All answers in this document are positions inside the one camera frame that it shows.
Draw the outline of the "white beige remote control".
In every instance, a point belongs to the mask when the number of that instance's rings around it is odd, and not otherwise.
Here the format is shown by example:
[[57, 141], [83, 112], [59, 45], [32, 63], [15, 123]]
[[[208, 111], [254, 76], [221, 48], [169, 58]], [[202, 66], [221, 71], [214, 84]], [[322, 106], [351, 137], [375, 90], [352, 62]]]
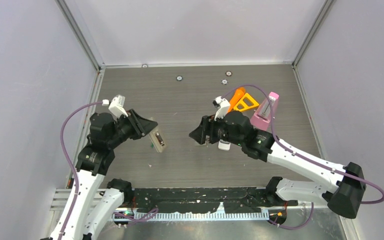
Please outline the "white beige remote control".
[[162, 153], [168, 147], [166, 138], [162, 133], [162, 131], [160, 130], [159, 125], [157, 125], [148, 135], [152, 142], [153, 148], [158, 153]]

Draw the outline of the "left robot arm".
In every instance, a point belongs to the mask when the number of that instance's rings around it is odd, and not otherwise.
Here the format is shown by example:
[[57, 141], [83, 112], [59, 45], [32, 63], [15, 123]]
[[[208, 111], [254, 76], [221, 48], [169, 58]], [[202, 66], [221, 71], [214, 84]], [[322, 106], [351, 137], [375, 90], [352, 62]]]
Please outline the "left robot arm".
[[96, 206], [95, 195], [115, 159], [115, 148], [127, 140], [139, 140], [150, 134], [158, 123], [130, 109], [114, 118], [110, 113], [90, 117], [87, 144], [80, 151], [74, 168], [74, 183], [50, 240], [95, 240], [119, 207], [128, 207], [134, 199], [129, 181], [111, 180]]

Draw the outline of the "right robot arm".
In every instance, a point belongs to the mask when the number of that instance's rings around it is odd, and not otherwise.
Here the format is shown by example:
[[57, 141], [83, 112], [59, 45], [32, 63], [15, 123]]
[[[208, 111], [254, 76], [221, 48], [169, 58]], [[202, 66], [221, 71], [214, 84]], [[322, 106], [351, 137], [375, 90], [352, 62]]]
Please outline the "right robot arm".
[[189, 137], [198, 144], [224, 141], [240, 146], [248, 157], [290, 169], [308, 181], [292, 181], [273, 177], [266, 186], [265, 198], [271, 205], [282, 201], [313, 202], [327, 206], [332, 212], [348, 219], [357, 217], [366, 184], [360, 165], [329, 162], [293, 147], [272, 133], [255, 128], [239, 111], [224, 118], [204, 115]]

